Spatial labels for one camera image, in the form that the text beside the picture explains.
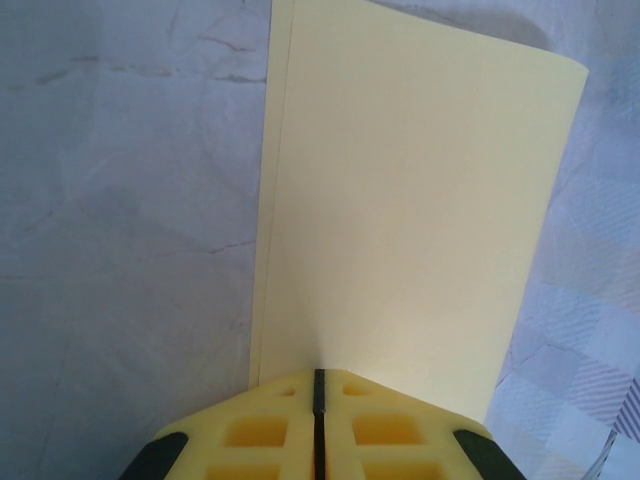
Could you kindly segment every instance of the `yellow paper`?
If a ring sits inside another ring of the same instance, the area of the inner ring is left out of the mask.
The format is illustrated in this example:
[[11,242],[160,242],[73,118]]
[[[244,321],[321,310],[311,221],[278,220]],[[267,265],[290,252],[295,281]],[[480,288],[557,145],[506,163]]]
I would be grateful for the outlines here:
[[586,77],[364,0],[275,0],[251,384],[350,370],[482,420]]

